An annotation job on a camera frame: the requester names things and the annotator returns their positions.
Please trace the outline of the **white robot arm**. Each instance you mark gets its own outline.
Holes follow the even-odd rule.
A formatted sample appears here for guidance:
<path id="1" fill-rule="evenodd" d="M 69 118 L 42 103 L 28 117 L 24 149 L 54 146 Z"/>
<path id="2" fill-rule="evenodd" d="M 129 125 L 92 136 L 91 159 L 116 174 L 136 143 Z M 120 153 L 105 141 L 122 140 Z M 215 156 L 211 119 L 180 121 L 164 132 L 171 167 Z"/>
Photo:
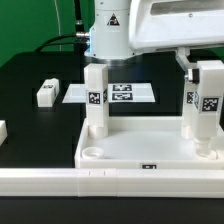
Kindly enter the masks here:
<path id="1" fill-rule="evenodd" d="M 180 66 L 192 49 L 224 46 L 224 0 L 94 0 L 85 56 L 109 64 L 174 51 Z"/>

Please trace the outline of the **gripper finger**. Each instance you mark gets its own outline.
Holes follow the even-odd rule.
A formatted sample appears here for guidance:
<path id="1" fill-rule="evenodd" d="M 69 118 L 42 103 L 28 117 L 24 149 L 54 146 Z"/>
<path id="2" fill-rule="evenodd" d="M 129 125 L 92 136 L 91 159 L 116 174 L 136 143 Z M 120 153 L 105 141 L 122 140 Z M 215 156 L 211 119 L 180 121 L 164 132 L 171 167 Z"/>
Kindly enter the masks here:
<path id="1" fill-rule="evenodd" d="M 189 48 L 186 47 L 177 48 L 176 61 L 185 72 L 184 76 L 185 80 L 193 84 L 198 84 L 200 81 L 199 68 L 197 67 L 196 63 L 192 63 L 188 60 L 189 56 L 190 56 Z"/>

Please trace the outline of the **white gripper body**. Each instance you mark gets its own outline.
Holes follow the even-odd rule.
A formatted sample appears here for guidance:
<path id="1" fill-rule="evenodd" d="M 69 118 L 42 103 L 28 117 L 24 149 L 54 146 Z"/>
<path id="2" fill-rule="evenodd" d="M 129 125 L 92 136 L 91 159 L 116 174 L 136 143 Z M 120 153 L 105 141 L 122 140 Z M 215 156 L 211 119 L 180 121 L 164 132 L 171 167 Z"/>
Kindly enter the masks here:
<path id="1" fill-rule="evenodd" d="M 140 52 L 224 43 L 224 0 L 132 0 L 129 45 Z"/>

